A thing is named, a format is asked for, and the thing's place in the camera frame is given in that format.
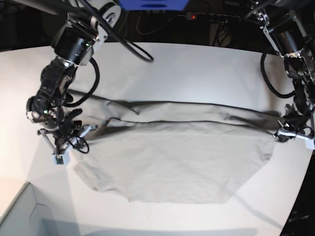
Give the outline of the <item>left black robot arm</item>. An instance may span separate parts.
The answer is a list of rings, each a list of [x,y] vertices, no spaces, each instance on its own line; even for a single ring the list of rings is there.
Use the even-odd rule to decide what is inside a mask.
[[[244,18],[254,17],[270,48],[283,59],[284,70],[294,90],[279,93],[265,70],[267,54],[263,53],[260,69],[269,90],[279,98],[293,98],[278,121],[274,138],[280,142],[302,139],[308,149],[315,148],[315,38],[307,34],[298,11],[313,4],[312,0],[251,0]]]

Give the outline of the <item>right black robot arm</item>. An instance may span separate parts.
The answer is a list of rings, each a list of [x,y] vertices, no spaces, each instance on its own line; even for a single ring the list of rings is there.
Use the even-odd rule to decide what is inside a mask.
[[[42,126],[38,135],[44,139],[48,139],[49,135],[54,137],[54,142],[49,143],[53,162],[66,165],[71,149],[82,154],[90,150],[85,136],[96,130],[96,126],[84,125],[76,117],[82,113],[80,105],[92,96],[99,84],[100,71],[93,55],[108,36],[113,36],[141,60],[153,62],[154,59],[114,30],[121,8],[111,0],[101,9],[92,7],[85,0],[80,1],[78,6],[62,0],[24,0],[22,4],[54,15],[67,14],[64,26],[51,43],[56,56],[42,70],[40,88],[26,104],[28,120]],[[80,100],[73,101],[68,87],[75,79],[77,68],[88,63],[95,71],[94,84]]]

